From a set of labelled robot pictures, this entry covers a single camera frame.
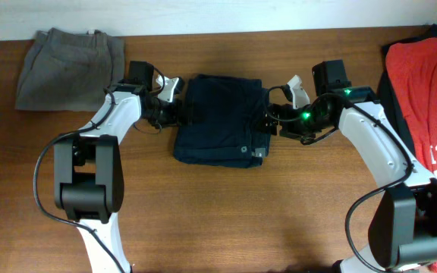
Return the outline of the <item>navy blue shorts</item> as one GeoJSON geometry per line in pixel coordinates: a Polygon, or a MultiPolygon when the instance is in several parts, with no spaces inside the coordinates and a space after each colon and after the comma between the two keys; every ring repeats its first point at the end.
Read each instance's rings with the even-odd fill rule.
{"type": "Polygon", "coordinates": [[[257,130],[265,117],[259,79],[199,74],[188,82],[191,123],[181,125],[173,156],[180,162],[255,168],[269,154],[271,135],[257,130]]]}

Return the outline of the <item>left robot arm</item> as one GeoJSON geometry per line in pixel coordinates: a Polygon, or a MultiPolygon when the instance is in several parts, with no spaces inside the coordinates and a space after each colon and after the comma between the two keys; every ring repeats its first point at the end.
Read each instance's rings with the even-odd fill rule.
{"type": "Polygon", "coordinates": [[[117,83],[93,118],[54,144],[55,205],[80,232],[94,272],[130,272],[118,212],[124,201],[119,146],[141,118],[161,130],[176,125],[180,77],[164,78],[153,94],[144,84],[117,83]]]}

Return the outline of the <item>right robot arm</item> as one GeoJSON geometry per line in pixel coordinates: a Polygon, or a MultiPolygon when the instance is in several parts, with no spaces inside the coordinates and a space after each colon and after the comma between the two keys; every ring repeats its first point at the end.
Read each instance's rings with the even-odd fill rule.
{"type": "Polygon", "coordinates": [[[289,103],[261,99],[264,118],[278,134],[314,144],[340,131],[356,148],[377,188],[348,209],[344,229],[353,256],[338,260],[333,272],[416,272],[437,262],[437,178],[417,160],[385,116],[368,86],[330,89],[305,106],[297,106],[289,86],[280,88],[289,103]],[[368,244],[358,249],[351,236],[351,218],[365,201],[381,195],[368,229],[368,244]]]}

